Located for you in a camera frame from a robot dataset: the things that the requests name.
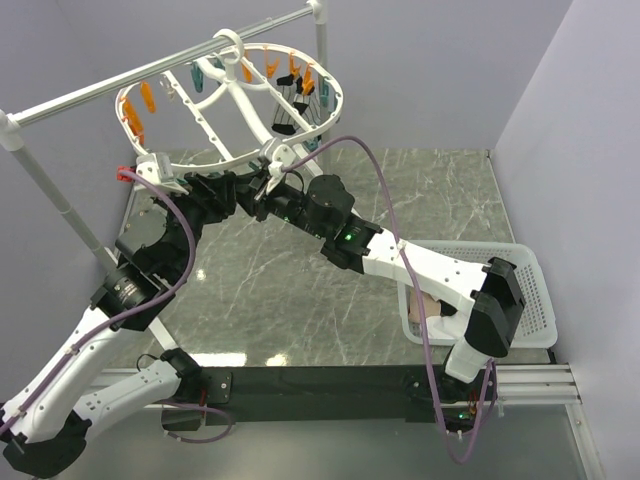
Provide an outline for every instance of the gray floor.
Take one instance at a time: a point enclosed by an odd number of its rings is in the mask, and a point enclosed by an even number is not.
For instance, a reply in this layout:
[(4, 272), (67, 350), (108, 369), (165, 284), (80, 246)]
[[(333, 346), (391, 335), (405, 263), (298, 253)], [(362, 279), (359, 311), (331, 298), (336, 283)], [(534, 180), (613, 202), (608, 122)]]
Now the gray floor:
[[(432, 424), (243, 423), (220, 442), (188, 445), (163, 437), (159, 413), (147, 410), (90, 443), (60, 480), (584, 480), (568, 422), (562, 406), (507, 407), (504, 418), (487, 422), (470, 462), (459, 466)], [(468, 440), (451, 442), (460, 455)]]
[[(403, 238), (513, 241), (484, 151), (377, 150)], [(174, 161), (208, 163), (209, 153)], [(333, 153), (332, 173), (356, 197), (365, 219), (389, 227), (383, 196), (361, 150)], [(146, 208), (134, 202), (133, 214)], [(321, 242), (239, 208), (205, 227), (188, 284), (163, 312), (178, 343), (203, 365), (384, 365), (423, 363), (404, 336), (395, 282), (342, 271), (318, 252)], [(112, 364), (131, 367), (159, 353), (148, 335)], [(447, 348), (434, 347), (442, 362)], [(514, 349), (503, 363), (548, 363), (546, 351)]]

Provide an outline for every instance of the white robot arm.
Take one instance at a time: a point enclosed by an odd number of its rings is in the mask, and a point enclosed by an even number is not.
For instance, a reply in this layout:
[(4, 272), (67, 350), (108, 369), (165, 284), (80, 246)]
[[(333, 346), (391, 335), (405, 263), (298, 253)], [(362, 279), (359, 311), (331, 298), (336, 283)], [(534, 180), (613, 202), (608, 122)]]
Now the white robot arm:
[[(270, 142), (265, 152), (272, 158), (269, 152), (282, 154), (282, 148)], [(524, 308), (510, 264), (500, 259), (489, 265), (462, 262), (396, 241), (388, 230), (353, 213), (354, 197), (337, 176), (315, 177), (303, 192), (274, 182), (266, 158), (261, 168), (245, 175), (185, 176), (183, 187), (188, 193), (172, 193), (171, 201), (193, 234), (192, 240), (200, 239), (205, 224), (222, 222), (239, 205), (259, 221), (268, 214), (276, 215), (325, 239), (321, 253), (340, 268), (411, 284), (401, 258), (404, 254), (421, 290), (447, 305), (450, 314), (469, 320), (465, 336), (446, 361), (445, 374), (450, 379), (469, 384), (490, 357), (507, 354)], [(175, 285), (190, 270), (188, 237), (173, 210), (158, 207), (132, 220), (118, 238), (116, 246), (126, 260), (106, 277), (91, 308), (54, 358), (0, 409), (0, 439), (8, 443), (4, 455), (16, 470), (50, 478), (73, 463), (87, 441), (119, 420), (150, 403), (169, 398), (179, 401), (183, 393), (184, 398), (193, 398), (193, 392), (206, 387), (201, 368), (176, 349), (116, 385), (85, 394), (108, 361), (141, 335), (173, 298), (166, 295), (171, 292), (160, 280)], [(110, 318), (140, 309), (162, 295), (167, 298), (154, 307), (102, 329), (78, 346), (79, 339)], [(59, 361), (65, 355), (71, 358), (60, 369)], [(23, 408), (25, 400), (44, 384), (46, 388), (35, 401)]]

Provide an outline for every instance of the lavender wall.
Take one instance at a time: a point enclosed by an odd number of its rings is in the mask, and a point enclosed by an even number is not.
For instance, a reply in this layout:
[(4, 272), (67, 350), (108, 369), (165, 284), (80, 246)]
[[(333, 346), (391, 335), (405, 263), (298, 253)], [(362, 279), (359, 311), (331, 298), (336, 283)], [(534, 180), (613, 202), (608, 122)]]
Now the lavender wall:
[(637, 478), (640, 4), (575, 0), (496, 148), (608, 478)]
[[(114, 75), (304, 5), (302, 0), (58, 0), (101, 75)], [(336, 132), (376, 147), (493, 148), (570, 0), (329, 0), (330, 71), (345, 90)], [(260, 37), (315, 55), (311, 18)], [(153, 118), (158, 148), (208, 144), (189, 115)], [(213, 120), (234, 145), (246, 128)]]
[[(98, 80), (54, 2), (6, 0), (0, 10), (0, 108), (20, 111)], [(129, 164), (108, 100), (27, 127), (24, 139), (97, 236), (112, 244)], [(0, 401), (44, 366), (78, 322), (101, 272), (35, 184), (0, 151)], [(23, 479), (0, 460), (0, 477)]]

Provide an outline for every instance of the plastic basket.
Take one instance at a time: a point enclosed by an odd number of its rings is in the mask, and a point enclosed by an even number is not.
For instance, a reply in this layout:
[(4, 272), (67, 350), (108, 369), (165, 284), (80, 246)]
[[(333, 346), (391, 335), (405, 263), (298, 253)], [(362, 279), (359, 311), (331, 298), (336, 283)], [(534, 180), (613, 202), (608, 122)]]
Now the plastic basket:
[[(486, 263), (500, 257), (517, 266), (515, 273), (527, 302), (516, 330), (512, 348), (549, 348), (558, 339), (556, 317), (551, 306), (549, 291), (535, 254), (530, 248), (516, 243), (459, 242), (441, 240), (412, 240), (411, 243), (467, 262)], [(398, 303), (402, 329), (409, 340), (422, 344), (420, 325), (409, 321), (410, 287), (398, 283)], [(429, 332), (431, 345), (450, 346), (451, 338), (438, 338)]]

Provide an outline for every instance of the marble floor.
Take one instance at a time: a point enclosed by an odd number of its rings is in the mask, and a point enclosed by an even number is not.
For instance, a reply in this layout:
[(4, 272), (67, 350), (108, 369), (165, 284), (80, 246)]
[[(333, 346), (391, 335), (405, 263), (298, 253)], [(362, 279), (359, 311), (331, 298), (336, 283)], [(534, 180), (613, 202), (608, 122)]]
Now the marble floor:
[[(379, 149), (403, 238), (512, 242), (486, 151)], [(208, 163), (210, 153), (175, 152)], [(334, 150), (331, 173), (365, 219), (389, 227), (371, 164), (359, 149)], [(134, 201), (131, 214), (147, 208)], [(393, 281), (340, 270), (321, 242), (277, 218), (258, 223), (240, 208), (205, 227), (194, 273), (162, 320), (203, 365), (389, 365), (423, 363), (403, 334)], [(112, 367), (158, 354), (150, 334)], [(434, 347), (442, 362), (448, 348)], [(543, 349), (514, 349), (503, 363), (548, 363)]]

